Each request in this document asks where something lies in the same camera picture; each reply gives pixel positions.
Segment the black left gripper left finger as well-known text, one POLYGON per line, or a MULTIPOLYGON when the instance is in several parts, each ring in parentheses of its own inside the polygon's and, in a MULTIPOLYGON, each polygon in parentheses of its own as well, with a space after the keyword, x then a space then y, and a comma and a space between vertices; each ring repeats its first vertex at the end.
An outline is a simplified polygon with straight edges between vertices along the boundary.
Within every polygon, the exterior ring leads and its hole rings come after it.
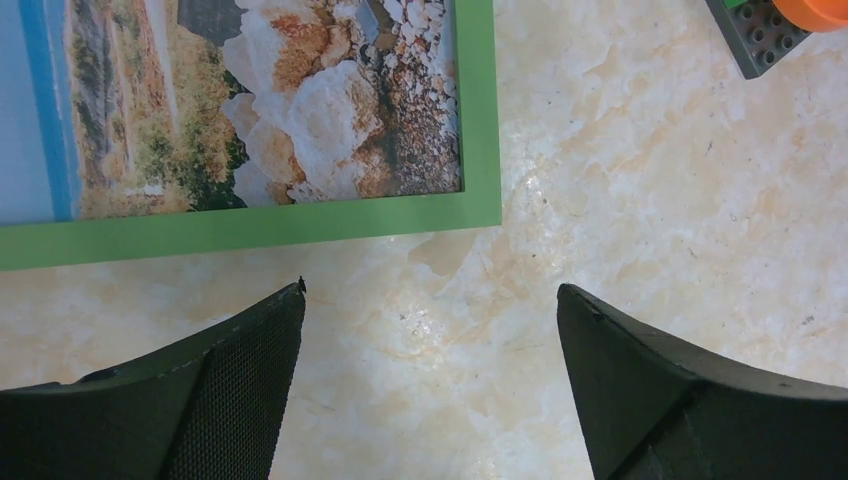
POLYGON ((182 340, 73 383, 1 394, 5 479, 265 479, 301 345, 292 283, 182 340))

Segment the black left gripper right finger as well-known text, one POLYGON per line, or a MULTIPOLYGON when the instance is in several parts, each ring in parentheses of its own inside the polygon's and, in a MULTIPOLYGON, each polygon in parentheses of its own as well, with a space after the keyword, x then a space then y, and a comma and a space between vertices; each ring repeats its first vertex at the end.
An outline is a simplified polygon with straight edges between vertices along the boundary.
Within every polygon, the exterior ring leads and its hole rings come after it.
POLYGON ((557 323, 598 479, 843 479, 847 391, 758 369, 573 284, 557 323))

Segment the green wooden picture frame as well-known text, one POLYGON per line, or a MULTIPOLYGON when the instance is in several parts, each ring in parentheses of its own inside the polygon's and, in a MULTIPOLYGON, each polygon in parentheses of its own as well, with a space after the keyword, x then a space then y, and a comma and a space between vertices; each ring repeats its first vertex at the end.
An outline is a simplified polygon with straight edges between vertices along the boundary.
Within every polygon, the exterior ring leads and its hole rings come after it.
POLYGON ((463 191, 1 229, 1 268, 266 248, 464 228, 502 221, 493 5, 454 4, 463 191))

